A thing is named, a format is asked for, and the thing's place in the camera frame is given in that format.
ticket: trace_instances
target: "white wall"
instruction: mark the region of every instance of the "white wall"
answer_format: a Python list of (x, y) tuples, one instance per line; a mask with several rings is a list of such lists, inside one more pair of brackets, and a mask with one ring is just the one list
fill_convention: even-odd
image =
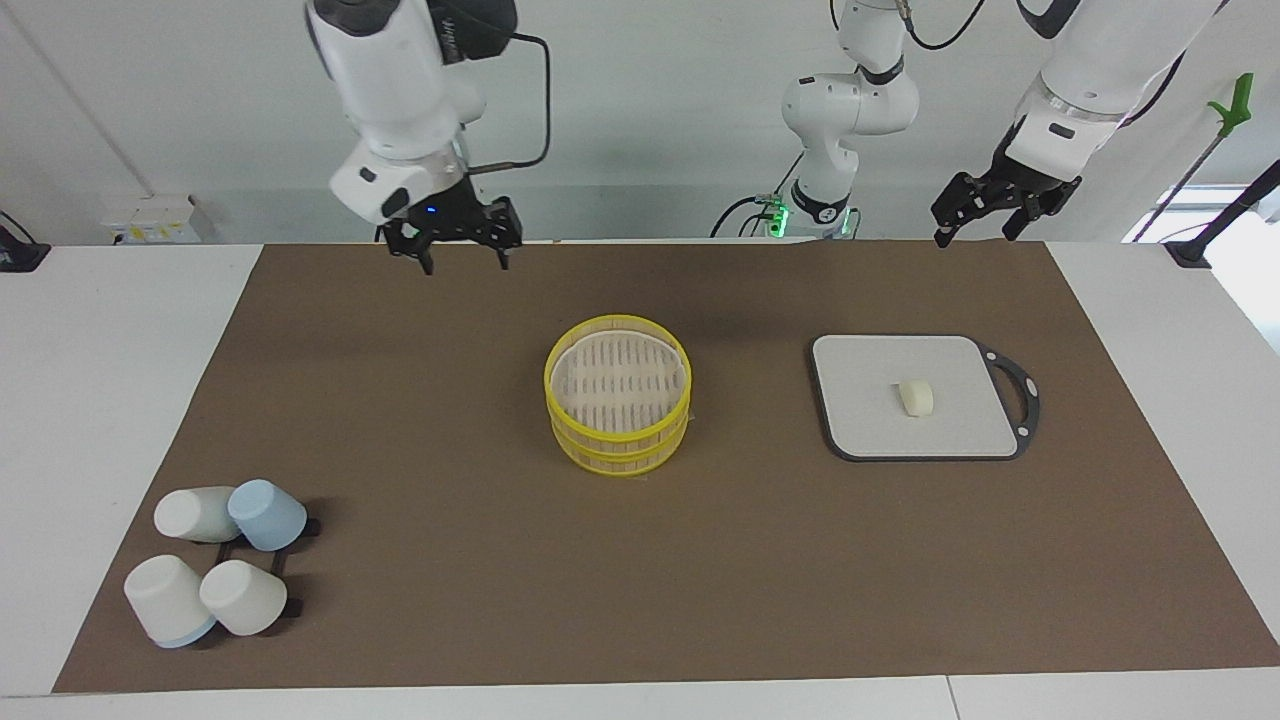
[[(191, 192), (228, 242), (369, 236), (325, 190), (355, 137), (302, 28), (301, 0), (4, 0), (161, 192)], [(968, 3), (919, 0), (927, 38)], [(986, 169), (1050, 46), (1011, 1), (988, 3), (952, 49), (908, 50), (922, 90), (909, 131), (867, 138), (854, 201), (864, 237), (932, 234), (928, 205), (957, 170)], [(529, 237), (701, 236), (719, 211), (772, 190), (799, 151), (782, 88), (849, 68), (822, 3), (522, 0), (521, 27), (556, 59), (556, 141), (543, 165), (480, 183), (513, 196)], [(1115, 240), (1211, 140), (1236, 74), (1258, 73), (1253, 123), (1199, 178), (1252, 179), (1280, 147), (1280, 9), (1234, 0), (1166, 100), (1091, 165), (1064, 215), (1028, 234)], [(92, 124), (0, 14), (0, 206), (54, 242), (105, 240), (97, 196), (136, 191)], [(526, 158), (540, 138), (536, 49), (476, 64), (490, 102), (468, 135), (477, 161)], [(968, 237), (998, 233), (977, 223)]]

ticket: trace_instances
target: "black cable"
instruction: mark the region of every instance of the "black cable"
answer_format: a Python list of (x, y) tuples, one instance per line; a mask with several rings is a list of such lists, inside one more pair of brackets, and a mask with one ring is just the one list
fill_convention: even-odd
[(520, 160), (520, 161), (509, 160), (509, 161), (506, 161), (506, 163), (489, 163), (486, 165), (476, 165), (475, 168), (471, 168), (471, 170), (470, 170), (471, 174), (472, 176), (481, 176), (481, 174), (485, 174), (485, 173), (497, 173), (499, 170), (512, 170), (512, 169), (516, 169), (516, 168), (532, 168), (534, 165), (541, 163), (543, 160), (547, 159), (548, 152), (550, 152), (550, 150), (552, 150), (552, 47), (550, 47), (550, 45), (548, 45), (545, 40), (543, 40), (541, 37), (538, 37), (536, 35), (525, 35), (522, 32), (513, 32), (513, 31), (503, 29), (503, 28), (500, 28), (498, 26), (494, 26), (492, 23), (481, 20), (480, 18), (472, 15), (471, 13), (463, 10), (462, 8), (458, 8), (457, 5), (454, 5), (453, 3), (451, 3), (449, 0), (439, 0), (439, 1), (440, 1), (442, 5), (444, 5), (449, 10), (457, 13), (458, 15), (462, 15), (463, 18), (466, 18), (467, 20), (470, 20), (470, 22), (472, 22), (472, 23), (475, 23), (477, 26), (481, 26), (481, 27), (489, 29), (490, 32), (502, 35), (504, 37), (509, 37), (511, 40), (518, 40), (520, 42), (530, 42), (530, 44), (538, 45), (539, 47), (543, 49), (543, 77), (544, 77), (544, 81), (543, 81), (544, 82), (543, 96), (544, 96), (544, 111), (545, 111), (544, 124), (545, 124), (545, 128), (547, 128), (545, 135), (543, 137), (543, 151), (538, 155), (538, 158), (534, 158), (532, 160)]
[(733, 210), (737, 210), (742, 205), (750, 205), (751, 202), (755, 202), (755, 196), (754, 195), (744, 197), (744, 199), (739, 200), (737, 202), (730, 205), (728, 210), (724, 210), (724, 214), (721, 215), (721, 219), (716, 220), (716, 225), (712, 228), (712, 234), (709, 234), (707, 237), (716, 237), (716, 233), (719, 232), (719, 227), (724, 224), (724, 220), (727, 220), (730, 215), (733, 214)]
[[(760, 220), (768, 220), (772, 217), (773, 215), (769, 215), (767, 213), (760, 213), (758, 215), (751, 215), (750, 218), (742, 220), (742, 227), (737, 229), (737, 237), (742, 237), (742, 233), (746, 232), (746, 224), (750, 223), (751, 220), (755, 220), (755, 227), (760, 227)], [(750, 237), (755, 237), (755, 228), (751, 228)]]
[(28, 231), (27, 228), (22, 227), (22, 223), (19, 223), (18, 220), (13, 219), (13, 215), (10, 215), (9, 213), (5, 213), (4, 210), (0, 210), (0, 218), (4, 218), (6, 220), (9, 220), (13, 224), (13, 227), (15, 227), (19, 231), (22, 231), (22, 234), (27, 236), (27, 240), (29, 241), (29, 245), (36, 245), (36, 238), (31, 237), (31, 231)]
[[(791, 163), (791, 167), (787, 168), (787, 174), (782, 176), (782, 179), (778, 181), (778, 187), (773, 188), (773, 195), (777, 195), (777, 193), (782, 192), (782, 186), (787, 184), (787, 181), (791, 179), (791, 173), (796, 172), (796, 167), (800, 165), (800, 160), (803, 158), (804, 158), (804, 151), (801, 150), (800, 154), (796, 155), (795, 161)], [(760, 229), (760, 220), (755, 220), (755, 225), (751, 228), (751, 236), (753, 237), (755, 237), (755, 231), (758, 231), (758, 229)]]
[(1165, 79), (1160, 81), (1160, 87), (1157, 87), (1156, 92), (1151, 96), (1149, 100), (1147, 100), (1147, 104), (1143, 105), (1142, 109), (1138, 110), (1137, 113), (1125, 118), (1124, 122), (1120, 123), (1120, 127), (1126, 128), (1133, 123), (1138, 122), (1139, 118), (1146, 115), (1148, 110), (1156, 106), (1156, 102), (1160, 102), (1160, 99), (1165, 95), (1165, 91), (1169, 90), (1169, 83), (1174, 82), (1174, 76), (1178, 74), (1178, 68), (1183, 67), (1183, 58), (1185, 56), (1187, 53), (1183, 51), (1183, 54), (1179, 55), (1176, 60), (1174, 60), (1174, 64), (1169, 65), (1169, 72), (1165, 73)]
[(911, 40), (914, 40), (916, 45), (919, 45), (920, 47), (924, 47), (925, 50), (943, 50), (946, 47), (950, 47), (951, 44), (954, 44), (956, 40), (960, 40), (960, 36), (963, 36), (965, 32), (968, 32), (969, 26), (973, 24), (973, 20), (978, 17), (978, 12), (982, 10), (982, 6), (986, 5), (986, 4), (987, 4), (987, 0), (978, 0), (978, 3), (975, 3), (974, 6), (973, 6), (973, 12), (969, 13), (969, 19), (966, 19), (964, 22), (964, 24), (960, 26), (960, 29), (957, 29), (956, 33), (952, 35), (946, 42), (940, 42), (937, 45), (931, 45), (931, 44), (923, 41), (923, 40), (920, 40), (919, 35), (915, 35), (915, 22), (911, 19), (910, 15), (908, 15), (906, 18), (904, 18), (902, 22), (906, 24), (906, 32), (908, 32), (908, 35), (911, 36)]

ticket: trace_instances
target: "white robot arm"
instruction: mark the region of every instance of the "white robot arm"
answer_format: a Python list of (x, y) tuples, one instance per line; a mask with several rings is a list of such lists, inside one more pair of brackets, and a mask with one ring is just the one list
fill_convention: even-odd
[(461, 132), (485, 101), (454, 65), (503, 51), (515, 4), (467, 0), (458, 10), (454, 3), (463, 0), (307, 0), (306, 8), (311, 40), (360, 133), (329, 188), (379, 225), (393, 255), (417, 259), (428, 274), (433, 242), (485, 245), (503, 268), (521, 245), (509, 199), (476, 199)]
[[(1053, 55), (1023, 96), (1014, 124), (978, 178), (956, 174), (933, 202), (934, 234), (946, 247), (970, 220), (1014, 210), (1015, 240), (1057, 214), (1089, 158), (1120, 128), (1151, 81), (1183, 53), (1221, 0), (1052, 0), (1028, 23), (1055, 38)], [(909, 17), (909, 10), (904, 12)]]
[(846, 0), (837, 37), (855, 70), (787, 86), (782, 118), (805, 149), (786, 197), (792, 228), (837, 234), (858, 174), (854, 138), (900, 132), (915, 120), (920, 94), (904, 72), (905, 36), (893, 0)]

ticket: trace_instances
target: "white cutting board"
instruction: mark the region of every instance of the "white cutting board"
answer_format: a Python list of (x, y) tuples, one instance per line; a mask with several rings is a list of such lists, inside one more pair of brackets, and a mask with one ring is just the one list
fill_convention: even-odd
[[(1025, 450), (1039, 415), (1036, 383), (963, 336), (824, 336), (813, 368), (828, 441), (846, 460), (1007, 460)], [(992, 368), (1011, 368), (1033, 411), (1011, 419)], [(897, 384), (927, 380), (933, 414), (906, 414)]]

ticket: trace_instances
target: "wall socket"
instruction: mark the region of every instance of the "wall socket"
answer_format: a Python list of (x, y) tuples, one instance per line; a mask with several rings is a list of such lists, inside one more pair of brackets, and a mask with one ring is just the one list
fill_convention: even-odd
[(214, 240), (214, 224), (189, 195), (106, 197), (102, 227), (113, 245), (195, 245)]

